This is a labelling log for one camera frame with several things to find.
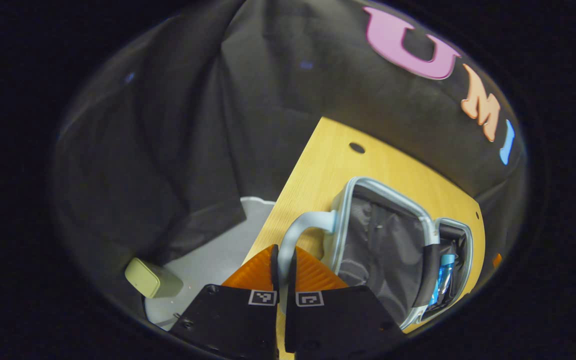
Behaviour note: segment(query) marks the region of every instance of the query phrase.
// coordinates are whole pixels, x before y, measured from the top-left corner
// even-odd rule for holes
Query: small beige box
[[[168,269],[134,257],[126,267],[128,282],[148,298],[174,297],[184,283]]]

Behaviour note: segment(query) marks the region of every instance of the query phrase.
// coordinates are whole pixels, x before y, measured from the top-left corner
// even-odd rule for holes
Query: pink letter u
[[[445,42],[433,35],[426,34],[425,36],[434,42],[434,55],[430,61],[419,59],[403,47],[406,29],[414,29],[413,25],[397,16],[372,7],[364,7],[363,9],[370,14],[368,30],[366,31],[370,46],[377,54],[410,71],[410,73],[434,80],[446,79],[453,72],[455,57],[462,57],[459,52]]]

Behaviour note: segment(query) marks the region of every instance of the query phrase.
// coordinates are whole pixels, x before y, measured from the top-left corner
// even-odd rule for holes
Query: hole in wooden board
[[[354,151],[356,151],[357,153],[363,154],[366,152],[366,150],[364,149],[363,146],[359,145],[356,142],[351,142],[350,144],[350,148]]]

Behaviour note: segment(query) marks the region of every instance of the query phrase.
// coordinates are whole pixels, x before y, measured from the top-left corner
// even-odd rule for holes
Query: blue water bottle
[[[447,253],[441,256],[441,266],[439,267],[439,276],[437,276],[437,283],[434,285],[434,291],[430,297],[428,306],[435,305],[439,294],[445,294],[450,285],[451,278],[453,277],[453,266],[455,265],[454,253]]]

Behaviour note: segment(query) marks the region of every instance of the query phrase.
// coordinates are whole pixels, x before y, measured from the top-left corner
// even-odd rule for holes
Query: screw
[[[182,319],[181,320],[181,324],[182,326],[186,329],[186,330],[191,330],[193,328],[193,325],[195,325],[192,321],[190,321],[189,319]]]
[[[208,292],[208,294],[210,294],[212,296],[214,294],[217,294],[217,292],[219,291],[219,288],[217,288],[217,286],[215,286],[215,285],[208,285],[208,286],[206,286],[206,291]]]

